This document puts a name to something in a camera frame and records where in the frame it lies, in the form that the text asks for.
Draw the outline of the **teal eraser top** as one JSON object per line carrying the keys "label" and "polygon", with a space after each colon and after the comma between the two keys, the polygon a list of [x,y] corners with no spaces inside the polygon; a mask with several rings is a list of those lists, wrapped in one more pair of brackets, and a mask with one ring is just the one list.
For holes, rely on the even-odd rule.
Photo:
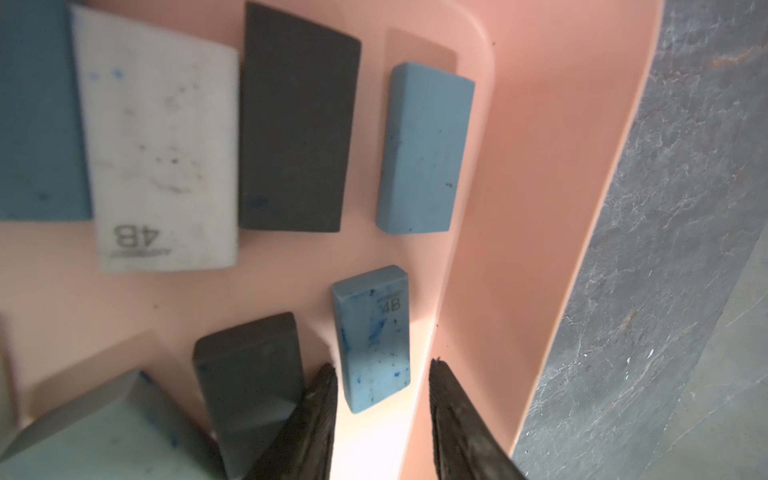
{"label": "teal eraser top", "polygon": [[92,217],[69,4],[1,4],[1,218]]}

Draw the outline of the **black eraser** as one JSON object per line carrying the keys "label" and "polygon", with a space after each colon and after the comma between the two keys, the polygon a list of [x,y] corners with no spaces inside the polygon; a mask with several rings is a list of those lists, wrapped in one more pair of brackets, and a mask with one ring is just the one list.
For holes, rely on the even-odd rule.
{"label": "black eraser", "polygon": [[339,231],[361,42],[249,2],[244,46],[241,228]]}
{"label": "black eraser", "polygon": [[285,312],[202,337],[192,363],[226,475],[242,479],[304,392],[294,315]]}

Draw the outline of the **black eraser front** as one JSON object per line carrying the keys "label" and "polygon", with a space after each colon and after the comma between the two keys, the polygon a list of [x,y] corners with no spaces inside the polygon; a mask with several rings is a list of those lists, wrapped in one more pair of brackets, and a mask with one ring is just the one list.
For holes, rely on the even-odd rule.
{"label": "black eraser front", "polygon": [[202,337],[192,363],[226,475],[242,479],[304,392],[294,315],[285,312]]}

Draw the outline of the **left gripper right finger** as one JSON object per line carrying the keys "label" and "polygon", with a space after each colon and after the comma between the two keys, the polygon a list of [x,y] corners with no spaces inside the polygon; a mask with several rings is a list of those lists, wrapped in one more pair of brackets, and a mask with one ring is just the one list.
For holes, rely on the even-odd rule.
{"label": "left gripper right finger", "polygon": [[430,363],[429,402],[433,457],[440,480],[525,480],[441,359]]}

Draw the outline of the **teal eraser pile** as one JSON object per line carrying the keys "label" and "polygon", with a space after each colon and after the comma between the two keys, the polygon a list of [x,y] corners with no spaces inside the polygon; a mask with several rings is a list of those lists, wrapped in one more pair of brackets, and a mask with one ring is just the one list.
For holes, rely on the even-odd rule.
{"label": "teal eraser pile", "polygon": [[411,380],[409,277],[390,265],[331,286],[344,396],[359,414]]}

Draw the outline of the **pink storage tray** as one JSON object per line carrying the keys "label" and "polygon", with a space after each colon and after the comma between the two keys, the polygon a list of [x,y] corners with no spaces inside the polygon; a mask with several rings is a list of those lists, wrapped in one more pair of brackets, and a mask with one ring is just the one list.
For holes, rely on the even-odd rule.
{"label": "pink storage tray", "polygon": [[[519,434],[637,108],[658,1],[66,1],[235,49],[234,265],[103,269],[95,222],[1,218],[1,455],[49,411],[142,370],[220,449],[192,363],[196,341],[290,312],[304,386],[339,377],[331,477],[432,478],[427,376],[444,353],[505,452]],[[337,232],[239,224],[245,7],[358,39],[361,57]],[[392,70],[416,62],[475,83],[450,229],[376,224]],[[354,414],[331,286],[390,265],[409,277],[409,386]]]}

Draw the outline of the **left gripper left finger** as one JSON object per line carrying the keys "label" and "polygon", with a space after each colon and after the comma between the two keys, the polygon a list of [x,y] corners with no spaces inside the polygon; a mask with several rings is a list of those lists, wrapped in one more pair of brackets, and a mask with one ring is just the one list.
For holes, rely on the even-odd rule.
{"label": "left gripper left finger", "polygon": [[328,479],[331,473],[338,377],[323,365],[276,439],[245,475],[247,479]]}

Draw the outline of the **grey eraser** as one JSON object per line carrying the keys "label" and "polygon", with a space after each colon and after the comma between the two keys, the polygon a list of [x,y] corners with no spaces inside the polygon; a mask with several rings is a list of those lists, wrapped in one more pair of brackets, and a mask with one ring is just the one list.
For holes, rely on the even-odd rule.
{"label": "grey eraser", "polygon": [[212,438],[142,370],[63,404],[1,455],[4,479],[223,479]]}

